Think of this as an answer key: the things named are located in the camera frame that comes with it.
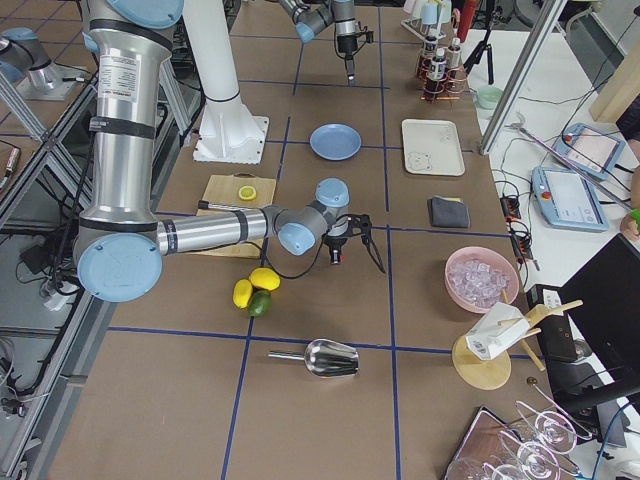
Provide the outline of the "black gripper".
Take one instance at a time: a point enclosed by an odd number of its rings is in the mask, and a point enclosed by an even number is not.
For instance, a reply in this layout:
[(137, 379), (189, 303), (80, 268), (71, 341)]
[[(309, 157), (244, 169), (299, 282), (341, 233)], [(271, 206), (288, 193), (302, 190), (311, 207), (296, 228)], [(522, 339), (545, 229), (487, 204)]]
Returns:
[(355, 83), (354, 55), (356, 53), (356, 36), (351, 34), (336, 35), (334, 38), (334, 46), (336, 55), (344, 60), (348, 84)]
[(349, 235), (344, 232), (340, 235), (326, 234), (323, 243), (329, 248), (330, 264), (341, 264), (344, 261), (342, 246), (347, 242)]

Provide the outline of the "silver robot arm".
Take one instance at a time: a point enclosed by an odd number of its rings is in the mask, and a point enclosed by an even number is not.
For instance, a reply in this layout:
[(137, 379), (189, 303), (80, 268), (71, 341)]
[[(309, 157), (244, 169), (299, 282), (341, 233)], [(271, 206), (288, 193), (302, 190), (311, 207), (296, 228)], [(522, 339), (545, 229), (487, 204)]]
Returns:
[(88, 293), (108, 302), (136, 299), (159, 280), (166, 255), (270, 236), (300, 255), (320, 238), (346, 230), (349, 191), (336, 178), (321, 181), (314, 199), (299, 210), (270, 205), (156, 218), (156, 106), (178, 21), (186, 26), (205, 99), (196, 158), (258, 163), (268, 119), (251, 114), (241, 99), (221, 2), (91, 1), (87, 10), (89, 35), (99, 51), (97, 112), (90, 123), (94, 174), (74, 259)]
[(347, 83), (355, 85), (355, 55), (358, 51), (359, 22), (351, 0), (321, 1), (312, 8), (303, 1), (279, 0), (303, 43), (315, 39), (326, 28), (334, 27), (336, 55), (344, 61)]

